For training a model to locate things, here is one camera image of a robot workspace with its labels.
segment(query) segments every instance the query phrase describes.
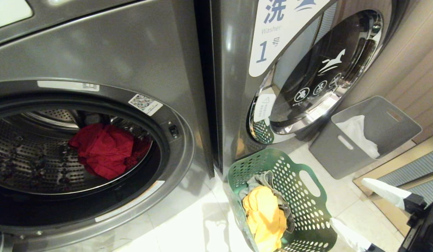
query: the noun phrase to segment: gray trash bin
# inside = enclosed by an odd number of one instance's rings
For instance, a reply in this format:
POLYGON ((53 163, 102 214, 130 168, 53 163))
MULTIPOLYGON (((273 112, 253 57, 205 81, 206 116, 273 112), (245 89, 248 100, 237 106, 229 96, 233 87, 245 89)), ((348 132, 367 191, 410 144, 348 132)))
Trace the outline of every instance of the gray trash bin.
POLYGON ((421 126, 381 96, 366 99, 333 115, 309 150, 335 179, 386 156, 422 131, 421 126), (336 123, 364 115, 364 136, 378 146, 380 156, 369 157, 336 123))

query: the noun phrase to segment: stainless steel drum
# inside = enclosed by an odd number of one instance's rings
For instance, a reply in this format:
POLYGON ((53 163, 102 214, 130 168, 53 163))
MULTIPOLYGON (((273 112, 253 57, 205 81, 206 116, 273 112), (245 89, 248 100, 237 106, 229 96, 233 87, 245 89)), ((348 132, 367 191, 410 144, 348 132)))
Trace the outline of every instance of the stainless steel drum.
MULTIPOLYGON (((77 151, 69 147, 68 141, 81 127, 98 122, 111 123, 129 131, 147 142, 149 148, 152 146, 148 131, 111 115, 77 110, 40 110, 2 118, 0 186, 31 194, 72 194, 103 187, 136 169, 138 165, 109 181, 89 173, 79 163, 77 151)), ((144 158, 138 157, 138 164, 144 158)))

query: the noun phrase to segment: gray cloth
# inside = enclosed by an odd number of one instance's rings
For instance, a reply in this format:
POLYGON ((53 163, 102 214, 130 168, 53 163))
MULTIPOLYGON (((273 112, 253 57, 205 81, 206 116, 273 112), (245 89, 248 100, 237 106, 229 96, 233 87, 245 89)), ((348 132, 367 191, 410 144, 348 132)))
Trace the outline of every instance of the gray cloth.
POLYGON ((277 201, 279 203, 279 209, 281 209, 285 214, 286 225, 287 225, 286 231, 292 233, 295 228, 295 223, 294 223, 293 215, 291 214, 291 208, 289 207, 289 204, 288 202, 286 202, 282 193, 280 193, 278 190, 275 189, 274 174, 272 173, 272 171, 265 171, 261 174, 254 175, 247 181, 247 185, 248 185, 247 188, 241 190, 238 193, 238 196, 240 196, 241 199, 244 199, 252 190, 260 186, 265 186, 272 190, 274 196, 277 197, 277 201))

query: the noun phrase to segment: red cloth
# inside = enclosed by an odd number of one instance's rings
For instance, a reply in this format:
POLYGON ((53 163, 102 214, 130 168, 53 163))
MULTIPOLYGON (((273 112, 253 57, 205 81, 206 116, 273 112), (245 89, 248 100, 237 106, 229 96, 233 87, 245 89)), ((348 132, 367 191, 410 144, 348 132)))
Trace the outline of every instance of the red cloth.
POLYGON ((140 155, 148 152, 149 145, 135 139, 131 133, 114 125, 96 123, 80 129, 69 140, 69 145, 77 149, 78 161, 87 171, 111 180, 136 165, 143 157, 140 155))

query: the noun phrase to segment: green laundry basket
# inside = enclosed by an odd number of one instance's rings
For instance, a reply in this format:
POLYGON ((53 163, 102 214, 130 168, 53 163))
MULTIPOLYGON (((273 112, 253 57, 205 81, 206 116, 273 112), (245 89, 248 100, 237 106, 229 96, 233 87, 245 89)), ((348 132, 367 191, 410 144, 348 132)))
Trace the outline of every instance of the green laundry basket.
POLYGON ((238 193, 247 187, 247 181, 252 176, 268 170, 274 173, 275 187, 290 205, 296 223, 293 233, 284 233, 282 248, 276 251, 329 251, 335 245, 337 234, 329 224, 331 215, 325 206, 327 194, 324 188, 310 167, 296 164, 286 153, 272 148, 261 150, 232 164, 227 176, 228 184, 225 184, 225 191, 229 196, 239 228, 250 241, 252 249, 258 252, 238 193), (301 181, 299 172, 302 170, 311 176, 320 190, 320 196, 312 195, 301 181))

